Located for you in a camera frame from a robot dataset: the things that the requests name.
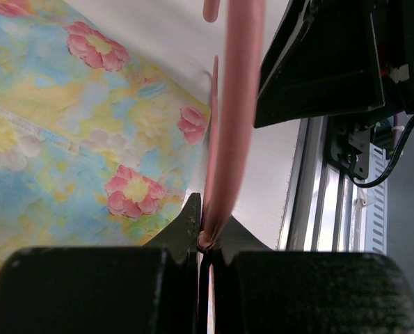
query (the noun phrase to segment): black device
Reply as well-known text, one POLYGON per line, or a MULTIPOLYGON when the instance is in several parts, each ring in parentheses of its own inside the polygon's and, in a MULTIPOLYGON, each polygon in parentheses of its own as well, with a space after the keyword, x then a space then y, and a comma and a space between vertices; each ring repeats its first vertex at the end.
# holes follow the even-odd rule
POLYGON ((369 143, 393 151, 386 120, 402 111, 414 114, 414 0, 290 1, 262 64, 255 127, 329 116, 328 162, 365 180, 369 143))
POLYGON ((198 268, 200 194, 144 247, 29 248, 0 270, 0 334, 414 333, 403 273, 377 254, 275 252, 233 217, 198 268))

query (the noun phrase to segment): pink flower print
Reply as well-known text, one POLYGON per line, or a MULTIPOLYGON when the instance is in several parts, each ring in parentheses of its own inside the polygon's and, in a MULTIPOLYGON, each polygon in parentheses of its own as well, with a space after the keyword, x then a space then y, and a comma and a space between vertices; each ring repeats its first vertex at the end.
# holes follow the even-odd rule
POLYGON ((184 106, 180 109, 180 121, 177 123, 177 127, 184 133, 188 144, 200 143, 204 138, 207 126, 207 119, 197 109, 190 106, 184 106))
POLYGON ((108 194, 108 209, 115 216, 139 218, 143 214, 154 214, 159 200, 165 196, 164 188, 155 181, 143 177, 123 165, 105 184, 108 194))
POLYGON ((0 0, 0 15, 7 17, 29 16, 28 0, 0 0))
POLYGON ((86 65, 92 68, 103 67, 106 71, 115 72, 122 69, 123 63, 129 62, 128 51, 122 45, 103 36, 86 23, 74 22, 65 29, 69 33, 69 52, 79 57, 86 65))

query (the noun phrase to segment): pink tube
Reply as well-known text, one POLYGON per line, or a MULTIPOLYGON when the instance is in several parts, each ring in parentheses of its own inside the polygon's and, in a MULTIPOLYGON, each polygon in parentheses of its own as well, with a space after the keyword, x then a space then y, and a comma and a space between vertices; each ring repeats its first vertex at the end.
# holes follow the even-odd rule
POLYGON ((212 198, 198 245, 213 247, 227 223, 244 177, 259 86, 265 0, 230 0, 225 81, 212 198))
POLYGON ((212 23, 216 21, 219 13, 219 4, 221 0, 204 0, 203 15, 205 21, 212 23))
POLYGON ((213 176, 216 167, 218 154, 218 56, 214 57, 213 77, 212 77, 212 125, 209 133, 209 154, 207 177, 205 179, 204 203, 202 207, 202 220, 207 212, 209 201, 212 198, 213 176))

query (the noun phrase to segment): gray metal frame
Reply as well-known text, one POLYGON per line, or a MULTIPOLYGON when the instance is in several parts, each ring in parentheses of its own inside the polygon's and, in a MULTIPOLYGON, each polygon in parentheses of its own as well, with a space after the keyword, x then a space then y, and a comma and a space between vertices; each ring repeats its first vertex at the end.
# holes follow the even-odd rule
MULTIPOLYGON (((297 155, 278 249, 290 251, 386 252, 386 180, 359 189, 342 171, 326 163, 324 117, 307 121, 304 145, 297 155)), ((385 168, 385 153, 371 145, 369 179, 385 168)))

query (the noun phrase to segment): screw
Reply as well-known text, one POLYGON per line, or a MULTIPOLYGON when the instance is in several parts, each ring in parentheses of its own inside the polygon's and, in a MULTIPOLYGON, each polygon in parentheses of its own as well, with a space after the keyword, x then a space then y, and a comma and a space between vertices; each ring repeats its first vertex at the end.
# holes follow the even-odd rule
POLYGON ((356 204, 360 205, 361 207, 365 207, 366 206, 366 200, 364 198, 357 198, 356 199, 356 204))
MULTIPOLYGON (((352 158, 352 154, 348 154, 346 156, 347 162, 351 163, 351 158, 352 158)), ((358 155, 355 155, 355 158, 356 158, 356 162, 358 162, 358 155)))

